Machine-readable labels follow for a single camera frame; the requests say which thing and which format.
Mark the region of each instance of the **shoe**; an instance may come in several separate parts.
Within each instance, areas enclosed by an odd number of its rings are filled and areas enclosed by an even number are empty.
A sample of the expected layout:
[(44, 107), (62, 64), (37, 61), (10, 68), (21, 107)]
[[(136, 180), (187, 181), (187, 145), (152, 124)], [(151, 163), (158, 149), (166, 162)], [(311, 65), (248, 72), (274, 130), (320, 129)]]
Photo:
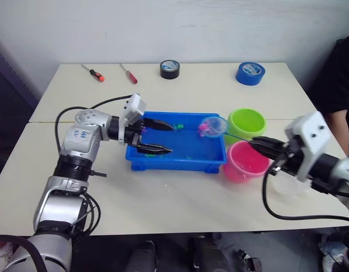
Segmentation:
[(4, 270), (4, 268), (10, 261), (12, 255), (13, 255), (13, 244), (6, 243), (6, 245), (0, 249), (0, 272)]

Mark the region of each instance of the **green bucket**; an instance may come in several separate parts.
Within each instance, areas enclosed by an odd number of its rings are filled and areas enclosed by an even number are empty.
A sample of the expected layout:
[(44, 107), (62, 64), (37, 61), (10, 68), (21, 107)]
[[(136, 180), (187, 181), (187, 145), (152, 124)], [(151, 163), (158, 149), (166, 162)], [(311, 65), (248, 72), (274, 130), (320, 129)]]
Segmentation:
[[(253, 109), (236, 109), (230, 113), (227, 122), (229, 124), (229, 134), (247, 140), (263, 135), (266, 130), (266, 121), (264, 117)], [(225, 135), (225, 140), (228, 144), (240, 141), (229, 135)]]

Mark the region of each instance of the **screwdriver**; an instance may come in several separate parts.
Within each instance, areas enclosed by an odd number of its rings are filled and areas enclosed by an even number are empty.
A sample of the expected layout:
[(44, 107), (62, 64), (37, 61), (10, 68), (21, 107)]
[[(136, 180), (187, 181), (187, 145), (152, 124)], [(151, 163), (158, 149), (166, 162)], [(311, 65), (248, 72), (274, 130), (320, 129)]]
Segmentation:
[(133, 83), (133, 84), (136, 84), (138, 83), (138, 80), (135, 78), (135, 76), (127, 69), (125, 69), (124, 65), (122, 65), (121, 63), (120, 64), (120, 67), (123, 68), (123, 70), (125, 71), (126, 75), (128, 76), (128, 78), (130, 79), (130, 81)]
[(94, 69), (89, 69), (89, 68), (87, 68), (87, 67), (86, 67), (85, 65), (83, 65), (83, 64), (81, 64), (81, 66), (82, 66), (83, 68), (85, 68), (87, 71), (89, 71), (91, 75), (93, 75), (94, 77), (96, 77), (96, 79), (97, 79), (98, 81), (104, 82), (105, 78), (104, 78), (104, 76), (103, 76), (102, 74), (97, 73)]

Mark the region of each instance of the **pink bucket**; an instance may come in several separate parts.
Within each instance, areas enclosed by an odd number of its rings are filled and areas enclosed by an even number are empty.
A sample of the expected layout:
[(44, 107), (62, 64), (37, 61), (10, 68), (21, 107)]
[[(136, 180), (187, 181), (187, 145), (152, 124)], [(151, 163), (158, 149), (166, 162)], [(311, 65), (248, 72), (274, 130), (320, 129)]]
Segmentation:
[(269, 167), (270, 160), (264, 157), (246, 141), (233, 144), (227, 150), (227, 163), (224, 172), (236, 183), (249, 182), (254, 177), (262, 177)]

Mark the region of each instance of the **blue tape roll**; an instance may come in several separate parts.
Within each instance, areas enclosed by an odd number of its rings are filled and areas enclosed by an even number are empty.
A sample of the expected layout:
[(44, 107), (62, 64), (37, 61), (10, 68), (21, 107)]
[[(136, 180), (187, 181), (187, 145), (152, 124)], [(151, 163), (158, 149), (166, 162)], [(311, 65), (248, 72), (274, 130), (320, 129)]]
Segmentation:
[(245, 85), (257, 85), (260, 83), (263, 75), (265, 74), (265, 68), (255, 62), (243, 62), (240, 64), (236, 79)]

